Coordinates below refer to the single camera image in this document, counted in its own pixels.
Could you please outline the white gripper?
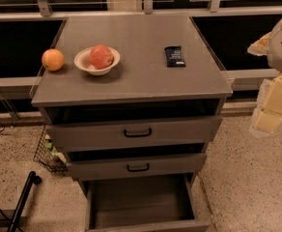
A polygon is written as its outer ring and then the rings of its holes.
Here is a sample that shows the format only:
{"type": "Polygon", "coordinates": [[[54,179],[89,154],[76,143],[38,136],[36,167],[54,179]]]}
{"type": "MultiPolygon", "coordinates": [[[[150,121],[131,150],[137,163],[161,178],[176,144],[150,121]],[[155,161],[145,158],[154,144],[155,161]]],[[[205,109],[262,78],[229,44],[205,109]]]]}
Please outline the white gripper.
{"type": "MultiPolygon", "coordinates": [[[[255,43],[247,52],[268,58],[268,65],[282,73],[282,18],[255,43]]],[[[260,86],[257,106],[253,111],[249,131],[255,137],[272,135],[282,123],[282,74],[273,80],[265,79],[260,86]]]]}

